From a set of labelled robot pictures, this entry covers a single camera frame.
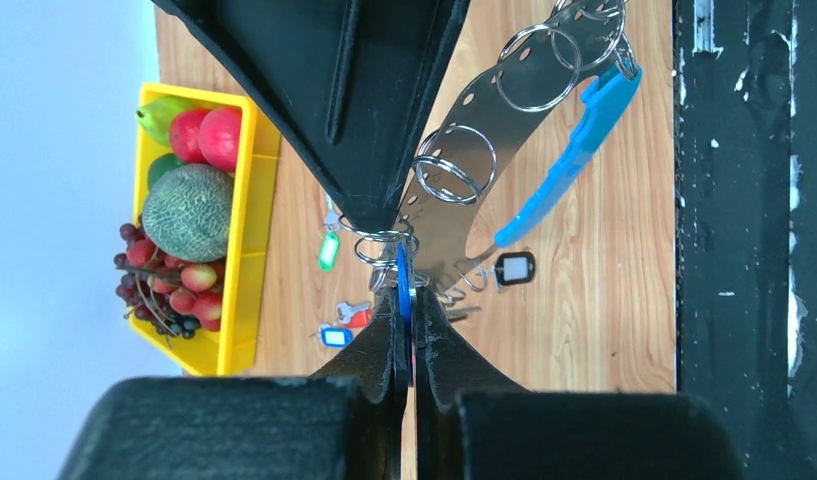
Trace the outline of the key with black tag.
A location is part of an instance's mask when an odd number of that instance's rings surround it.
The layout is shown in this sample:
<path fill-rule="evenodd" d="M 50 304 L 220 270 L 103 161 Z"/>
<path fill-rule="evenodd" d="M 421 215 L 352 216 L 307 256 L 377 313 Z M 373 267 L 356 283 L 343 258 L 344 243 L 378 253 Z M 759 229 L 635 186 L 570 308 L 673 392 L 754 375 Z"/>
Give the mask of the key with black tag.
<path fill-rule="evenodd" d="M 489 285 L 493 285 L 494 291 L 501 294 L 510 287 L 532 282 L 536 275 L 536 267 L 536 258 L 531 251 L 507 252 L 500 254 L 493 265 L 488 267 L 477 265 L 472 270 L 479 285 L 472 280 L 465 278 L 463 280 L 473 293 L 484 292 Z"/>

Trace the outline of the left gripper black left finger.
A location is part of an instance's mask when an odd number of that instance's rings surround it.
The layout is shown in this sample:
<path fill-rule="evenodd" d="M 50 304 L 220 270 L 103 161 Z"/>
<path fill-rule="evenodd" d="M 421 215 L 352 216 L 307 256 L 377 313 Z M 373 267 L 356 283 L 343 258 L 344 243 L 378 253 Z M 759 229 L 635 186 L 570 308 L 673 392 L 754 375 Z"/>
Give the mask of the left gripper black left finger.
<path fill-rule="evenodd" d="M 394 291 L 314 373 L 140 377 L 90 411 L 63 479 L 396 479 L 406 403 Z"/>

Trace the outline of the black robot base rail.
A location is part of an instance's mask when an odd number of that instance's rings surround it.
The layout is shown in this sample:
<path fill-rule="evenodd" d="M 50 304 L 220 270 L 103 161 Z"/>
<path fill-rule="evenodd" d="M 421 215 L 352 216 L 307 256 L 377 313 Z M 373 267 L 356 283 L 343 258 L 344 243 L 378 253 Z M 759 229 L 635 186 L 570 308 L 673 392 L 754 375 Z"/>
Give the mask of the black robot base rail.
<path fill-rule="evenodd" d="M 817 1 L 673 20 L 679 386 L 817 437 Z"/>

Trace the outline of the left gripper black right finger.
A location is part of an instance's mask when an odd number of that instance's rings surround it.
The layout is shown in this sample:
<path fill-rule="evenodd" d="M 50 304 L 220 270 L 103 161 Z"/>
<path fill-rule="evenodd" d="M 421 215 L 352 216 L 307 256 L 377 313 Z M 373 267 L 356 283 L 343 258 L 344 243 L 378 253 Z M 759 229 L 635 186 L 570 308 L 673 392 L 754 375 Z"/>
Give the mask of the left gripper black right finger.
<path fill-rule="evenodd" d="M 414 309 L 421 479 L 739 479 L 724 427 L 676 394 L 530 391 L 479 354 L 436 296 Z"/>

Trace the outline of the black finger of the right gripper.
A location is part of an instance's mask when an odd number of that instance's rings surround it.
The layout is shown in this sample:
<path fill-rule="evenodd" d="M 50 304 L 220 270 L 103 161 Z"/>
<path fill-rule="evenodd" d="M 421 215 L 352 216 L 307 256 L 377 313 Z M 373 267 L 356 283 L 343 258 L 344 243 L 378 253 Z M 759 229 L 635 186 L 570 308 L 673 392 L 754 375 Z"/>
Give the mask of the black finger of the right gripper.
<path fill-rule="evenodd" d="M 389 229 L 465 1 L 163 1 L 358 230 Z"/>

